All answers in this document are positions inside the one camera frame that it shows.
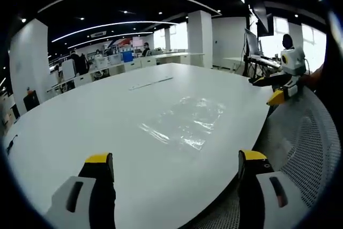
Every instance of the cable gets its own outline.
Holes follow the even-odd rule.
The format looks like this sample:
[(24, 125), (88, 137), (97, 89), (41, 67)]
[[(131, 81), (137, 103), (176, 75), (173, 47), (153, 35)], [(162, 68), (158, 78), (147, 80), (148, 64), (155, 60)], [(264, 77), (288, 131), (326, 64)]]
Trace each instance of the cable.
[(13, 139), (10, 141), (9, 146), (6, 148), (6, 152), (7, 152), (7, 156), (10, 154), (11, 148), (13, 147), (13, 140), (14, 138), (16, 138), (18, 136), (18, 134), (16, 134)]
[(307, 62), (307, 65), (309, 67), (309, 75), (311, 74), (311, 71), (310, 71), (310, 64), (309, 64), (309, 61), (305, 58), (305, 61)]
[(238, 69), (241, 67), (241, 65), (242, 65), (242, 59), (243, 59), (243, 52), (244, 52), (244, 54), (246, 54), (246, 52), (245, 52), (245, 45), (247, 44), (247, 33), (246, 32), (244, 32), (244, 45), (243, 45), (243, 49), (242, 49), (242, 52), (241, 52), (241, 62), (240, 62), (240, 65), (238, 66), (238, 68), (236, 68), (236, 71), (235, 71), (235, 73), (238, 71)]

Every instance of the white column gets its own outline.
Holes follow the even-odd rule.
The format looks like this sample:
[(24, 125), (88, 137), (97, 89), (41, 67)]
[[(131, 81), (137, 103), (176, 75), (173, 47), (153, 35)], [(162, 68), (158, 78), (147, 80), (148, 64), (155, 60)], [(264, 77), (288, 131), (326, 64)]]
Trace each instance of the white column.
[(288, 23), (289, 35), (292, 37), (294, 47), (302, 47), (304, 39), (302, 37), (302, 27), (298, 24)]
[(170, 29), (165, 29), (166, 51), (170, 51)]
[(190, 53), (204, 53), (204, 67), (212, 68), (212, 18), (209, 13), (196, 11), (188, 14), (188, 48)]
[(34, 19), (11, 40), (10, 72), (14, 100), (20, 115), (27, 111), (23, 98), (27, 88), (37, 93), (39, 103), (46, 101), (48, 61), (48, 27)]

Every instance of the chair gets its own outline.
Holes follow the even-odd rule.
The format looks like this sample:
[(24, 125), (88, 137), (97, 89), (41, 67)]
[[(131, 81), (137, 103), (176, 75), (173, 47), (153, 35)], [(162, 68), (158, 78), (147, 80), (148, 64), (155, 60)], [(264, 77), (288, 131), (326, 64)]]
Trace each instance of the chair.
[(27, 111), (30, 111), (36, 106), (39, 106), (39, 100), (38, 100), (36, 91), (33, 91), (30, 94), (28, 94), (26, 97), (24, 97), (23, 101), (24, 101)]

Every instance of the office desk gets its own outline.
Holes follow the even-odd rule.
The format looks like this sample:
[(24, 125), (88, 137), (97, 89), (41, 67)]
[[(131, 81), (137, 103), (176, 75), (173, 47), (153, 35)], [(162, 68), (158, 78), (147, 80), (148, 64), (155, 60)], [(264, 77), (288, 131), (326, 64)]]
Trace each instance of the office desk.
[[(9, 162), (42, 213), (87, 157), (111, 152), (117, 228), (175, 229), (203, 211), (236, 175), (238, 151), (254, 146), (271, 94), (271, 88), (253, 87), (239, 75), (157, 65), (44, 102), (11, 127), (3, 146), (18, 134)], [(169, 138), (162, 141), (149, 126)], [(205, 142), (199, 150), (183, 136)]]

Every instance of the white table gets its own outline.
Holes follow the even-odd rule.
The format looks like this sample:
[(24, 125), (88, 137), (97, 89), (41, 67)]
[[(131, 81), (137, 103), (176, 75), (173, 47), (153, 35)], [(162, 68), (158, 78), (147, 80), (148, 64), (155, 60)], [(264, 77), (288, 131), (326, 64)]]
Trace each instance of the white table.
[[(157, 65), (44, 102), (11, 127), (3, 146), (18, 134), (9, 162), (41, 213), (51, 206), (57, 188), (78, 175), (87, 157), (111, 152), (117, 228), (175, 229), (203, 211), (231, 182), (238, 170), (238, 151), (253, 147), (271, 94), (269, 87), (253, 87), (239, 75), (183, 64)], [(213, 130), (207, 130), (201, 150), (163, 143), (140, 128), (169, 110), (191, 119), (196, 113), (180, 108), (187, 97), (221, 105), (222, 114)], [(186, 129), (185, 135), (192, 132), (181, 120), (168, 121), (172, 119), (163, 126), (170, 139), (178, 125)]]

